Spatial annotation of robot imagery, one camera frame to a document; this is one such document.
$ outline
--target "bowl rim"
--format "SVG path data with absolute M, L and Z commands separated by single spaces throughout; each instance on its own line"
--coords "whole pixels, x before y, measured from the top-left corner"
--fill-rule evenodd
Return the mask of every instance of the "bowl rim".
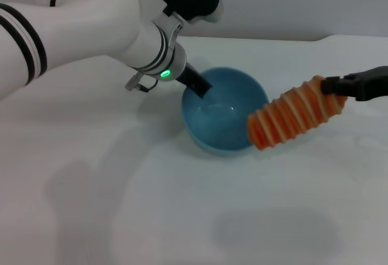
M 237 72 L 237 73 L 240 73 L 240 74 L 243 74 L 245 75 L 246 77 L 250 78 L 253 82 L 256 83 L 256 85 L 259 87 L 259 89 L 263 92 L 264 96 L 265 96 L 265 100 L 266 100 L 266 103 L 269 103 L 269 99 L 268 99 L 268 95 L 267 95 L 267 92 L 266 90 L 264 89 L 264 87 L 257 81 L 256 78 L 254 78 L 252 75 L 242 71 L 242 70 L 238 70 L 236 68 L 233 68 L 233 67 L 213 67 L 213 68 L 210 68 L 210 69 L 207 69 L 203 72 L 201 72 L 202 75 L 206 74 L 206 73 L 211 73 L 211 72 L 215 72 L 215 71 L 218 71 L 219 69 L 228 69 L 228 70 L 231 70 L 231 71 L 234 71 L 234 72 Z M 183 92 L 183 95 L 182 95 L 182 100 L 181 100 L 181 113 L 182 113 L 182 117 L 183 117 L 183 121 L 184 121 L 184 125 L 186 127 L 186 130 L 187 132 L 190 134 L 190 136 L 194 139 L 194 142 L 197 143 L 197 145 L 199 145 L 201 148 L 205 149 L 205 150 L 209 150 L 211 152 L 215 152 L 215 153 L 225 153 L 225 154 L 230 154 L 230 153 L 238 153 L 238 152 L 241 152 L 243 150 L 246 150 L 246 149 L 249 149 L 253 146 L 252 143 L 249 143 L 248 146 L 246 147 L 243 147 L 243 148 L 240 148 L 240 149 L 236 149 L 236 150 L 224 150 L 224 149 L 217 149 L 217 148 L 214 148 L 208 144 L 206 144 L 204 141 L 201 141 L 200 139 L 198 139 L 194 134 L 193 132 L 191 131 L 191 129 L 189 128 L 189 125 L 187 124 L 187 120 L 186 120 L 186 116 L 185 116 L 185 113 L 184 113 L 184 108 L 183 108 L 183 99 L 184 99 L 184 95 L 189 92 L 188 90 L 190 90 L 188 87 L 185 89 L 185 91 Z

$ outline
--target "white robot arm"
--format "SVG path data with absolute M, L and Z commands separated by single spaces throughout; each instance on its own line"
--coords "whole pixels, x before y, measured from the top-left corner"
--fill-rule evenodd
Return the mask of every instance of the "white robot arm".
M 141 19 L 139 0 L 36 0 L 0 4 L 0 98 L 79 59 L 109 55 L 134 68 L 129 90 L 146 89 L 142 75 L 178 80 L 203 96 L 211 85 L 186 61 L 176 42 L 184 21 L 215 22 L 221 0 L 165 0 L 153 22 Z

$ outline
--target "white table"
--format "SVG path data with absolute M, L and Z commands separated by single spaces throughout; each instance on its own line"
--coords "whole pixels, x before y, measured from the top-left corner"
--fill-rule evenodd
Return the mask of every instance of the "white table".
M 199 70 L 245 70 L 270 99 L 388 65 L 388 38 L 181 42 Z M 88 59 L 0 104 L 1 265 L 387 264 L 388 99 L 218 158 L 184 131 L 182 86 L 129 93 L 132 74 Z

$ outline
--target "orange striped toy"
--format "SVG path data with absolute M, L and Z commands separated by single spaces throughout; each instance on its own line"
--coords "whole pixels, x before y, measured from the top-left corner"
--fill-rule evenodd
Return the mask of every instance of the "orange striped toy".
M 249 140 L 259 150 L 275 147 L 341 114 L 347 97 L 324 95 L 320 88 L 322 80 L 325 79 L 315 76 L 250 115 Z

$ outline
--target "green led light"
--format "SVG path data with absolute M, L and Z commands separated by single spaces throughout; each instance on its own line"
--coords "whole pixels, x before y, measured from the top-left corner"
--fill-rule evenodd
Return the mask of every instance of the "green led light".
M 171 71 L 170 70 L 166 70 L 164 71 L 163 73 L 160 74 L 160 77 L 161 78 L 165 78 L 165 77 L 168 77 L 171 75 Z

